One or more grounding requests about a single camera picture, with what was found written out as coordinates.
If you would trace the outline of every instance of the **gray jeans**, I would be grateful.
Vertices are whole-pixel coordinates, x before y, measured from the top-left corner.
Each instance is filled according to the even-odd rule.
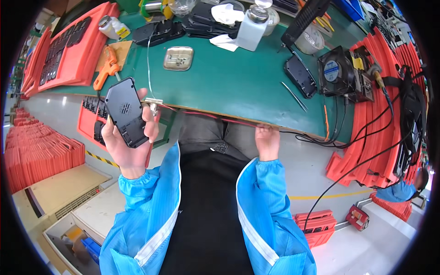
[[[179,145],[182,154],[212,148],[243,161],[258,156],[254,127],[197,114],[185,114]]]

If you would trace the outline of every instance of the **blue plastic bin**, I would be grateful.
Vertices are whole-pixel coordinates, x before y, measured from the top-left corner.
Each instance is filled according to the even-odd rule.
[[[345,11],[353,21],[365,19],[359,0],[333,0],[333,3]]]
[[[95,263],[99,264],[99,253],[101,252],[101,246],[97,244],[92,238],[87,238],[85,240],[81,240],[90,257],[95,261]]]

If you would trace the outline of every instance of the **blue anti-static jacket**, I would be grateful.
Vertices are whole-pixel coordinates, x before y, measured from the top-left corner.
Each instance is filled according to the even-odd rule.
[[[159,274],[178,217],[180,181],[178,143],[161,166],[147,170],[142,177],[119,177],[126,206],[116,215],[101,248],[101,274]],[[304,233],[292,220],[284,167],[278,160],[251,160],[237,179],[236,198],[256,275],[316,274]]]
[[[414,195],[416,189],[413,184],[401,181],[385,189],[378,189],[376,197],[388,202],[406,202]]]

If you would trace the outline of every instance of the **yellow label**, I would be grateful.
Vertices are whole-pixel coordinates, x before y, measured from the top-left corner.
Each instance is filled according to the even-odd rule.
[[[121,38],[126,38],[130,34],[130,32],[126,28],[124,28],[124,27],[120,28],[116,33]]]

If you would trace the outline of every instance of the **yellow and black hazard stripe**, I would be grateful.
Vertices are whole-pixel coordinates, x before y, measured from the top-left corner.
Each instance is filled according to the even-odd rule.
[[[115,162],[113,162],[113,161],[109,161],[108,159],[105,159],[105,158],[99,157],[99,156],[97,156],[97,155],[95,155],[95,154],[93,154],[93,153],[90,153],[90,152],[87,151],[87,150],[86,150],[85,152],[86,152],[86,154],[88,154],[89,156],[92,156],[92,157],[94,157],[94,158],[96,158],[96,159],[99,159],[100,161],[106,162],[106,163],[108,163],[108,164],[110,164],[110,165],[113,165],[113,166],[119,168],[119,165],[117,165],[117,164],[116,164]]]

